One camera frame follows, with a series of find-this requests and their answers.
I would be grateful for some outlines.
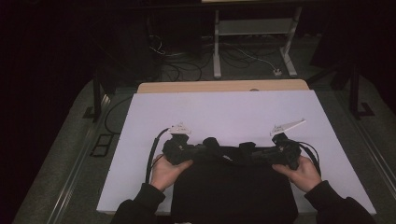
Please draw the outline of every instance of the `person's left hand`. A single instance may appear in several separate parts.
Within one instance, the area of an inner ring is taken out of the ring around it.
[[[192,161],[183,161],[179,165],[172,165],[164,155],[154,159],[150,185],[163,192],[175,183],[177,177],[192,165]]]

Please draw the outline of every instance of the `black sweater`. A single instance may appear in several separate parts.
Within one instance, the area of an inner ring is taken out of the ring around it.
[[[341,198],[328,181],[323,181],[305,194],[305,198],[318,210],[317,223],[375,223],[372,216],[354,199]],[[112,224],[155,224],[155,212],[165,196],[149,184],[142,188],[134,200],[126,200],[118,208]]]

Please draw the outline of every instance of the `person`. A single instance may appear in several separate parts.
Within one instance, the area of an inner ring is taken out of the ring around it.
[[[172,186],[177,177],[193,164],[192,161],[184,161],[172,165],[165,156],[158,156],[155,161],[150,183],[142,184],[134,200],[120,204],[111,224],[156,223],[155,212],[165,198],[163,191]],[[373,217],[353,198],[342,198],[327,180],[322,181],[310,159],[300,156],[298,162],[299,167],[295,171],[281,164],[272,167],[306,193],[305,198],[318,210],[318,224],[375,223]]]

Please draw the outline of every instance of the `white tabletop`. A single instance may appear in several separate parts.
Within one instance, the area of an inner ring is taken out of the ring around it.
[[[227,91],[138,93],[134,95],[120,141],[97,206],[99,212],[114,213],[120,203],[133,199],[145,181],[146,165],[153,140],[165,128],[183,122],[192,130],[189,144],[216,137],[222,146],[237,147],[254,142],[258,147],[273,146],[270,136],[275,125],[306,119],[287,131],[289,139],[315,147],[320,156],[322,178],[342,196],[350,196],[369,213],[375,209],[347,159],[314,91]],[[165,133],[157,147],[171,135]],[[292,185],[300,213],[316,210],[304,193]],[[158,213],[168,214],[173,188]]]

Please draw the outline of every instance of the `dark background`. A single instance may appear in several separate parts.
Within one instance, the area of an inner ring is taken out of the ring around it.
[[[396,59],[395,19],[391,3],[341,2],[343,4],[330,7],[305,7],[296,37],[323,33],[312,64],[326,68],[348,55],[396,112],[393,99],[396,75],[392,69]],[[155,80],[156,68],[151,63],[149,41],[145,38],[147,27],[142,20],[147,14],[88,14],[76,10],[73,2],[66,0],[1,1],[0,10],[3,96],[0,222],[9,223],[68,110],[93,75],[98,74],[106,91],[112,92],[119,85]],[[164,35],[165,39],[182,39],[178,42],[183,43],[184,48],[199,52],[197,36],[212,31],[212,17],[208,15],[213,14],[194,12],[193,15],[180,22],[180,16],[175,14],[159,14],[157,20],[161,16],[166,20],[159,20],[163,23],[156,23],[158,27],[154,32]],[[198,24],[201,31],[186,25],[188,22]],[[173,25],[183,30],[190,27],[192,33],[189,34],[194,35],[166,33],[169,27],[177,30]],[[125,36],[135,42],[128,42]],[[169,41],[170,45],[175,43],[177,41]],[[115,55],[116,60],[105,51]],[[127,60],[136,54],[140,61]]]

